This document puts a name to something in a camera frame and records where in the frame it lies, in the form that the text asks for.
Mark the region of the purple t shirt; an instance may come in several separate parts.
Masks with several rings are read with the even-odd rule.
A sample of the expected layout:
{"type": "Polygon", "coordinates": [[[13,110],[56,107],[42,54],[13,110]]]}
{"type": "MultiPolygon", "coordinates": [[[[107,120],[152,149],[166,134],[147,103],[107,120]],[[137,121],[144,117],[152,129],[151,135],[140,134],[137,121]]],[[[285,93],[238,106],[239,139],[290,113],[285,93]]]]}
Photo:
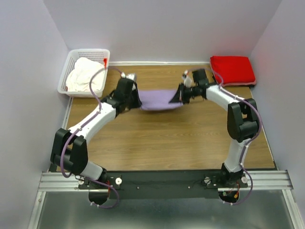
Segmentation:
{"type": "Polygon", "coordinates": [[[183,106],[181,102],[170,103],[175,94],[175,90],[139,91],[139,99],[142,103],[140,109],[144,111],[164,111],[183,106]]]}

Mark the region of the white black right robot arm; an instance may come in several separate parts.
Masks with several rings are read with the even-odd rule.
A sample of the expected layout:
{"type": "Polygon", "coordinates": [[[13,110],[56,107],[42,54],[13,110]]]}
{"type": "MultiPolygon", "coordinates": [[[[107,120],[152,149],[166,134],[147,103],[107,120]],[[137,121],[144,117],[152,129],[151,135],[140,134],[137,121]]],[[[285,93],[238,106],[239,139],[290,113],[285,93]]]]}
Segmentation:
{"type": "Polygon", "coordinates": [[[171,103],[188,104],[190,99],[200,96],[216,103],[227,112],[227,132],[231,143],[217,182],[230,187],[242,179],[248,148],[262,129],[256,101],[229,92],[223,88],[222,83],[211,83],[205,69],[186,70],[182,74],[182,79],[183,82],[179,84],[170,100],[171,103]]]}

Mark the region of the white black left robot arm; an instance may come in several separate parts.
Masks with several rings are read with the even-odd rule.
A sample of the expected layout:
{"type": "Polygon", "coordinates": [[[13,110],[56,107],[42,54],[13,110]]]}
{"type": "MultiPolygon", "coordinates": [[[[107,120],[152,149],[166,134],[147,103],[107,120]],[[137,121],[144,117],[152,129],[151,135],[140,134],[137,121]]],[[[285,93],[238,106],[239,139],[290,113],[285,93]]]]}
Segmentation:
{"type": "Polygon", "coordinates": [[[87,146],[95,134],[125,109],[141,106],[136,74],[121,77],[116,89],[98,102],[98,106],[78,124],[68,130],[60,128],[55,133],[51,151],[51,163],[59,166],[65,177],[69,175],[64,171],[87,177],[94,188],[105,185],[107,170],[88,159],[87,146]]]}

